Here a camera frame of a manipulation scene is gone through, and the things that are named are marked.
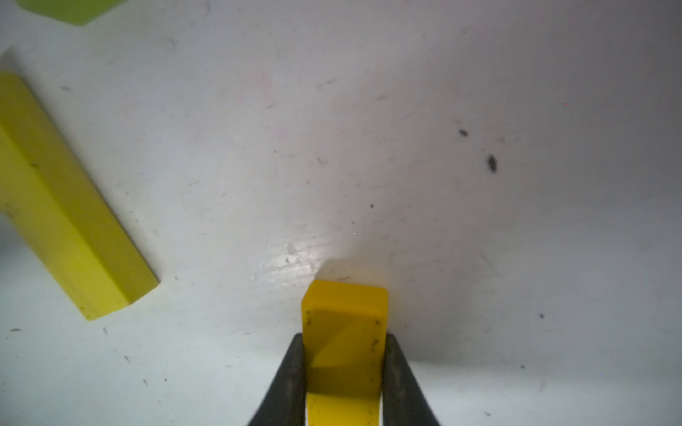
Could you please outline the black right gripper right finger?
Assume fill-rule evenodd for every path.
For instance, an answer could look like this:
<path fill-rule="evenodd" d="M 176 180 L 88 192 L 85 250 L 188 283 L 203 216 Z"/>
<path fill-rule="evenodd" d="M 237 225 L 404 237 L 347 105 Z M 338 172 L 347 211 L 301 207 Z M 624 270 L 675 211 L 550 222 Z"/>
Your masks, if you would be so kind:
<path fill-rule="evenodd" d="M 392 334 L 386 337 L 382 381 L 383 425 L 440 425 Z"/>

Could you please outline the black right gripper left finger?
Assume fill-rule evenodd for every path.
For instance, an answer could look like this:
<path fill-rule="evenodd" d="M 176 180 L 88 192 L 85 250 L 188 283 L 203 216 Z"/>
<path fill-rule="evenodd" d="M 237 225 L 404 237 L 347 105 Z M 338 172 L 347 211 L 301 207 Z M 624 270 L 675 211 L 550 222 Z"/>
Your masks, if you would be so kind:
<path fill-rule="evenodd" d="M 248 426 L 303 426 L 307 411 L 303 335 L 294 335 L 269 389 Z"/>

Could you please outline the yellow-orange block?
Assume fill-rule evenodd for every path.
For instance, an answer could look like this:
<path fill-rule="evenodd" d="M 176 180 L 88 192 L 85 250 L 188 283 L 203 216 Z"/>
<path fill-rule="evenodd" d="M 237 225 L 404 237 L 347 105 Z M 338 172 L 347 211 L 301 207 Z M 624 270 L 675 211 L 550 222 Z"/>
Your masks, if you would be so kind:
<path fill-rule="evenodd" d="M 386 289 L 315 280 L 301 305 L 307 422 L 378 425 L 388 324 Z"/>

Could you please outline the yellow long block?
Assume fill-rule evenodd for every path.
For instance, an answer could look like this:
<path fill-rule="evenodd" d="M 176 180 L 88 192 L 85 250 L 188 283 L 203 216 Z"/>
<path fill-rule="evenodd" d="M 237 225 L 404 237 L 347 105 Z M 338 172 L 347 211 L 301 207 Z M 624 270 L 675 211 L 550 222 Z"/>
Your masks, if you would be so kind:
<path fill-rule="evenodd" d="M 88 321 L 159 284 L 28 85 L 6 71 L 1 211 Z"/>

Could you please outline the lime green block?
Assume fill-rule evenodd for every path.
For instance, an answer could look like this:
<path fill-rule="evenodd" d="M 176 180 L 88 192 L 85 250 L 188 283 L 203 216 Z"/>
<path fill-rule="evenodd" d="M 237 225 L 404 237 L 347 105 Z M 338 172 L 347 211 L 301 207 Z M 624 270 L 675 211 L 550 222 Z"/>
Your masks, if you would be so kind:
<path fill-rule="evenodd" d="M 124 0 L 16 0 L 27 12 L 75 26 L 86 25 L 122 3 Z"/>

